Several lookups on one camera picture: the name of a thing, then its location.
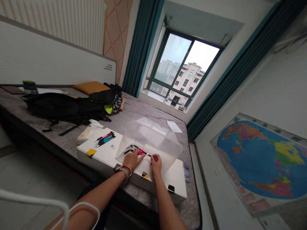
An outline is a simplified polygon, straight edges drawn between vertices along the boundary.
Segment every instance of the person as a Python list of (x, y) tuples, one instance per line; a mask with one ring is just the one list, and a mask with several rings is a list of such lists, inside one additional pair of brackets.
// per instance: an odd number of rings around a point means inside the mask
[[(131, 171), (133, 171), (146, 156), (145, 154), (142, 154), (141, 157), (138, 158), (138, 154), (139, 154), (139, 149), (137, 149), (135, 152), (127, 154), (125, 156), (123, 165), (129, 168)], [(186, 229), (162, 180), (161, 176), (162, 161), (160, 156), (158, 154), (154, 154), (150, 158), (152, 166), (151, 167), (152, 177), (156, 189), (160, 228), (162, 230)], [(127, 177), (127, 172), (125, 172), (125, 170), (119, 171), (118, 173), (114, 174), (109, 179), (107, 179), (100, 185), (97, 185), (95, 188), (91, 189), (89, 192), (83, 195), (80, 199), (76, 201), (76, 203), (72, 205), (72, 207), (80, 202), (88, 202), (97, 207), (100, 213), (102, 213), (108, 205), (110, 206), (109, 201), (111, 200), (112, 196), (114, 195), (115, 191), (119, 188), (121, 183), (123, 183), (123, 181), (126, 179), (126, 177)], [(62, 216), (63, 215), (57, 217), (46, 229), (48, 230), (52, 229), (54, 225), (62, 218)], [(94, 224), (96, 223), (97, 218), (98, 218), (97, 212), (93, 210), (91, 207), (85, 205), (79, 205), (70, 212), (67, 229), (91, 230)], [(60, 230), (61, 228), (62, 228), (62, 223), (60, 223), (55, 229)]]

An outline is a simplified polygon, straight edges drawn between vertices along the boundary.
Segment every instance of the bed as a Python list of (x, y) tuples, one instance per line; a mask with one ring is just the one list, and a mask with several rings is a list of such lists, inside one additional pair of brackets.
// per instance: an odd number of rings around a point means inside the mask
[[(54, 89), (61, 89), (62, 91), (68, 92), (68, 95), (76, 97), (87, 97), (86, 94), (72, 87), (57, 87)], [(110, 116), (112, 122), (100, 121), (103, 126), (123, 134), (131, 120), (147, 117), (168, 129), (166, 120), (174, 121), (183, 131), (182, 134), (176, 133), (178, 141), (183, 146), (183, 152), (178, 159), (190, 166), (190, 183), (186, 184), (187, 199), (177, 205), (176, 208), (188, 229), (201, 229), (202, 215), (194, 178), (186, 124), (127, 93), (123, 92), (122, 96), (126, 98), (124, 110), (116, 115)], [(60, 121), (59, 124), (52, 127), (52, 132), (43, 133), (42, 130), (48, 129), (50, 122), (46, 119), (31, 115), (27, 110), (26, 103), (20, 99), (20, 95), (12, 95), (3, 89), (0, 89), (0, 111), (1, 123), (4, 128), (13, 129), (27, 136), (27, 138), (45, 151), (48, 151), (60, 160), (61, 163), (77, 172), (87, 181), (91, 182), (100, 176), (93, 169), (77, 161), (76, 139), (87, 126), (81, 125), (65, 136), (59, 136), (60, 133), (74, 126), (74, 124)], [(123, 189), (119, 189), (115, 194), (115, 199), (122, 203), (127, 210), (132, 211), (133, 214), (146, 220), (152, 226), (159, 226), (157, 202), (153, 194), (132, 183), (128, 183)]]

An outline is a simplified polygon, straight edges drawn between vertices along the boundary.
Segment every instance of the curtain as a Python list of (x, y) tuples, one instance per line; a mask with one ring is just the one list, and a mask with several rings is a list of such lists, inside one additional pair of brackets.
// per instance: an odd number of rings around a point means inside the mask
[(187, 125), (189, 141), (194, 141), (202, 132), (203, 128), (264, 58), (306, 4), (306, 0), (284, 0), (272, 8), (268, 14), (269, 17), (262, 21), (247, 41), (247, 46), (243, 47), (235, 58), (235, 63), (225, 71), (216, 87), (189, 121)]
[(123, 81), (124, 92), (136, 97), (152, 47), (164, 0), (141, 0)]

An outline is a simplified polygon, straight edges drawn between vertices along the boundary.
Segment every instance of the pillow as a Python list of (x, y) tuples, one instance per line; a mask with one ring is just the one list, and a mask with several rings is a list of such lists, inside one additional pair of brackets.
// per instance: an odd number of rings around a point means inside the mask
[(86, 93), (87, 95), (110, 89), (108, 86), (105, 86), (104, 84), (101, 84), (100, 82), (97, 81), (89, 81), (86, 83), (75, 85), (74, 88), (81, 92)]

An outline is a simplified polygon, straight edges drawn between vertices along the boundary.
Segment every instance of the curtain rod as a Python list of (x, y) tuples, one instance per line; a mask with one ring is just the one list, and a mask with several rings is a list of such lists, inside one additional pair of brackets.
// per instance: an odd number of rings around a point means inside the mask
[(201, 41), (204, 41), (204, 42), (207, 42), (207, 43), (211, 43), (213, 45), (216, 45), (216, 46), (219, 46), (219, 47), (222, 47), (222, 48), (225, 48), (226, 46), (222, 45), (222, 44), (219, 44), (219, 43), (216, 43), (216, 42), (213, 42), (213, 41), (210, 41), (210, 40), (207, 40), (207, 39), (203, 39), (201, 37), (198, 37), (198, 36), (195, 36), (195, 35), (192, 35), (192, 34), (189, 34), (189, 33), (186, 33), (186, 32), (183, 32), (183, 31), (180, 31), (180, 30), (177, 30), (177, 29), (174, 29), (172, 27), (169, 27), (169, 26), (166, 26), (166, 25), (163, 25), (165, 28), (167, 29), (170, 29), (170, 30), (173, 30), (175, 32), (179, 32), (179, 33), (182, 33), (182, 34), (185, 34), (185, 35), (188, 35), (190, 37), (193, 37), (195, 39), (198, 39), (198, 40), (201, 40)]

